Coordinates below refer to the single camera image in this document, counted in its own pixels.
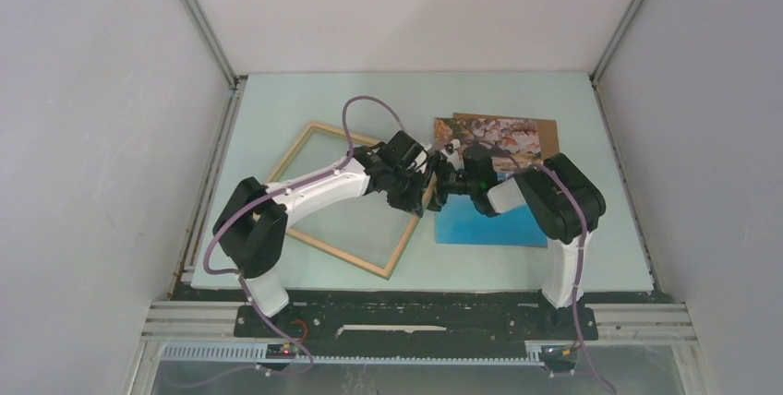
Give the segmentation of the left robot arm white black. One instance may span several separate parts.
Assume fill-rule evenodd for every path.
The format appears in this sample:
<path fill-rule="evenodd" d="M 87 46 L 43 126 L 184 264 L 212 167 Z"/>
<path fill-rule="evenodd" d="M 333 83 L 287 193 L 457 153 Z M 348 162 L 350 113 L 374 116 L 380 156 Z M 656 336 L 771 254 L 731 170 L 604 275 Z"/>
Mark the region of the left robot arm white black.
<path fill-rule="evenodd" d="M 428 145 L 398 131 L 372 146 L 349 144 L 342 158 L 311 174 L 268 184 L 246 178 L 213 226 L 203 267 L 210 275 L 234 276 L 258 311 L 257 325 L 281 336 L 291 327 L 292 312 L 276 265 L 289 227 L 331 205 L 373 193 L 384 194 L 393 209 L 422 216 L 430 158 Z"/>

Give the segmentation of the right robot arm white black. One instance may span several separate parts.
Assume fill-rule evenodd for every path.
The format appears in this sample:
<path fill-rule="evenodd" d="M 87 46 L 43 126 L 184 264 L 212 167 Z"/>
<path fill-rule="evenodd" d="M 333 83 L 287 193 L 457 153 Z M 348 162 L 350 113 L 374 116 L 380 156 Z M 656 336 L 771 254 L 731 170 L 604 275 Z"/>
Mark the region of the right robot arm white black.
<path fill-rule="evenodd" d="M 574 324 L 572 310 L 582 297 L 585 250 L 607 205 L 602 193 L 564 153 L 532 162 L 500 180 L 492 150 L 473 144 L 462 154 L 440 150 L 429 159 L 436 180 L 428 208 L 441 211 L 452 196 L 467 197 L 477 214 L 497 218 L 528 209 L 553 244 L 542 294 L 549 305 L 536 316 L 540 331 L 559 338 Z"/>

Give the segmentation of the wooden picture frame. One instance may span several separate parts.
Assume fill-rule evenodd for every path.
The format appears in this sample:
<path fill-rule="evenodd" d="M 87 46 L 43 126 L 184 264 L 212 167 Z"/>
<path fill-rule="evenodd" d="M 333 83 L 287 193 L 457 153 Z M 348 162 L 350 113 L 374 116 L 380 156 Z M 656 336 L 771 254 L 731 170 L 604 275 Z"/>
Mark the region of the wooden picture frame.
<path fill-rule="evenodd" d="M 307 176 L 347 151 L 340 127 L 307 123 L 276 163 L 267 181 Z M 286 235 L 388 280 L 421 218 L 391 208 L 384 193 L 341 201 L 292 224 Z"/>

